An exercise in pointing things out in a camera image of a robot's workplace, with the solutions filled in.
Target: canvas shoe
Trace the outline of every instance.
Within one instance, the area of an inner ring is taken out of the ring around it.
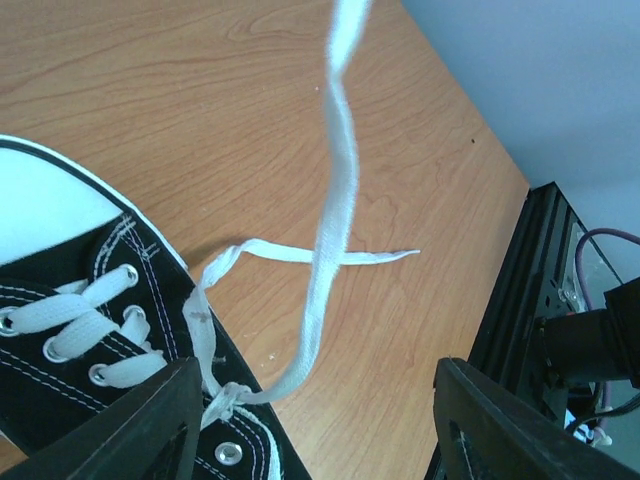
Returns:
[[[193,356],[204,392],[194,478],[309,478],[269,404],[308,378],[340,266],[417,253],[346,252],[358,156],[341,78],[369,4],[338,0],[334,9],[325,95],[332,174],[314,251],[250,239],[194,282],[162,234],[104,181],[53,150],[0,136],[0,430],[27,454]],[[205,295],[245,251],[311,264],[296,355],[264,391]],[[216,456],[225,443],[239,454]]]

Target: white shoelace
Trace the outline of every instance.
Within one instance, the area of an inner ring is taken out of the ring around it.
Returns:
[[[251,418],[239,408],[242,404],[261,404],[279,400],[297,389],[308,378],[317,359],[324,326],[324,317],[333,279],[341,265],[374,265],[398,260],[418,253],[417,250],[396,253],[347,253],[347,243],[358,190],[358,154],[353,120],[342,85],[342,75],[356,49],[368,16],[371,0],[336,0],[329,34],[327,55],[327,90],[325,117],[332,157],[331,179],[324,210],[318,225],[315,249],[277,245],[251,239],[222,253],[204,270],[202,278],[185,302],[183,315],[187,322],[194,355],[198,358],[203,378],[203,390],[213,398],[205,409],[202,428],[217,419],[229,420],[234,411]],[[252,392],[248,387],[229,383],[220,385],[211,367],[216,349],[216,333],[205,290],[216,284],[236,262],[242,252],[256,256],[311,264],[311,278],[300,326],[300,341],[296,355],[286,371],[270,388]],[[11,331],[34,333],[66,324],[44,345],[45,356],[63,362],[81,356],[107,335],[119,332],[146,353],[124,359],[112,365],[100,365],[89,373],[94,383],[128,388],[137,385],[166,365],[162,353],[151,349],[146,338],[149,324],[133,309],[125,313],[123,325],[111,321],[97,308],[106,304],[137,281],[130,266],[122,266],[96,279],[91,285],[61,287],[59,294],[43,298],[11,312],[0,311],[11,321]],[[266,429],[271,443],[274,440]],[[279,460],[272,459],[269,478],[280,478]]]

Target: metal eyelet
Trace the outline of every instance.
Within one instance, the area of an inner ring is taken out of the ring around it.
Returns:
[[[44,342],[42,345],[42,353],[44,354],[44,358],[49,360],[51,363],[64,363],[69,359],[67,357],[63,357],[62,355],[58,355],[51,345],[56,337],[50,337]]]
[[[231,467],[242,460],[242,448],[237,443],[223,442],[216,447],[215,457],[222,465]]]
[[[127,320],[132,315],[135,315],[138,318],[142,318],[142,320],[146,320],[147,318],[147,314],[145,313],[144,309],[139,305],[129,305],[124,309],[124,312],[122,312],[122,317],[125,320]]]
[[[105,365],[104,363],[96,363],[95,365],[91,366],[91,368],[89,369],[89,380],[91,380],[91,383],[99,387],[109,386],[109,384],[106,382],[106,380],[100,373],[101,370],[103,368],[106,368],[107,366],[108,365]]]
[[[133,287],[138,283],[138,279],[140,278],[140,276],[138,275],[138,270],[136,270],[136,267],[134,267],[133,265],[129,265],[128,263],[125,263],[124,265],[121,266],[121,268],[124,268],[127,270],[127,277],[129,277],[129,287]]]
[[[9,314],[14,310],[17,310],[18,307],[3,307],[0,308],[0,337],[10,338],[16,337],[20,335],[13,328],[11,328],[7,321],[9,320]]]

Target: wall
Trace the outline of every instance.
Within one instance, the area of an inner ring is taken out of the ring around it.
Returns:
[[[640,2],[405,0],[532,186],[640,234]],[[640,248],[599,242],[623,280]]]

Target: purple cable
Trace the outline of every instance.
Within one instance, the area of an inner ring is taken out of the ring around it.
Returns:
[[[578,278],[578,284],[580,285],[580,289],[582,290],[582,295],[584,297],[584,301],[587,304],[588,310],[593,310],[593,301],[591,300],[591,296],[589,295],[589,291],[587,290],[587,282],[585,281],[584,268],[582,265],[582,252],[584,250],[584,246],[587,244],[589,239],[596,235],[610,235],[613,237],[622,238],[623,240],[627,240],[628,242],[635,243],[636,245],[640,245],[640,237],[633,235],[628,232],[624,232],[622,230],[618,230],[617,228],[594,228],[593,230],[589,230],[585,233],[582,238],[578,241],[578,245],[576,246],[576,276]],[[608,408],[611,406],[611,382],[605,382],[604,388],[602,390],[602,402],[601,407]],[[606,418],[601,418],[598,420],[598,426],[602,429],[607,424]]]

